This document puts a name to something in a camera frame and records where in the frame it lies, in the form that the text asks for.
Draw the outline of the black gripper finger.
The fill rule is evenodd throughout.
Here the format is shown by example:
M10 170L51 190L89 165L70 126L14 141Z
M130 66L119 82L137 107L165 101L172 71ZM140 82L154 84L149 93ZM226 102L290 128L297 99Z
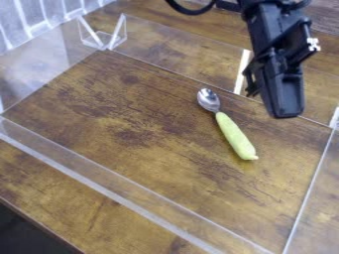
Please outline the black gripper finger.
M273 118L292 118L304 110L301 67L286 64L278 55L268 56L257 71L258 93Z

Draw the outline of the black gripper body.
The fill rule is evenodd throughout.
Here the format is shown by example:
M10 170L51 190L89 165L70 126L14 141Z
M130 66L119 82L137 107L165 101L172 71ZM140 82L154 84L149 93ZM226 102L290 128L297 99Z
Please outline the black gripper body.
M310 19L302 8L312 0L240 0L241 18L246 23L253 59L244 70L246 96L262 93L281 81L302 81L301 63L320 51L310 36Z

